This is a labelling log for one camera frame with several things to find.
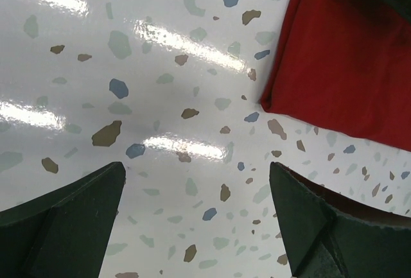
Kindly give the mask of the red t shirt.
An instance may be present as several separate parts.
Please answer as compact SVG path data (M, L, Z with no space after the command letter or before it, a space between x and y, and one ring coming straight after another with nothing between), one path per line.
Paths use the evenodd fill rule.
M409 150L410 22L381 0L290 0L260 103Z

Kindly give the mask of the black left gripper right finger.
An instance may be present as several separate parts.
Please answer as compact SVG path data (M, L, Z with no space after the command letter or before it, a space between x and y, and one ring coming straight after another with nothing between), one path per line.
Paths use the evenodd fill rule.
M270 188L292 277L410 277L410 218L356 202L279 162Z

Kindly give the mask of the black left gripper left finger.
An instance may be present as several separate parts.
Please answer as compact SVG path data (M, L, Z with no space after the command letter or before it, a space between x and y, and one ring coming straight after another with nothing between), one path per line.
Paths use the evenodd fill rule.
M111 162L1 211L1 277L98 277L125 178Z

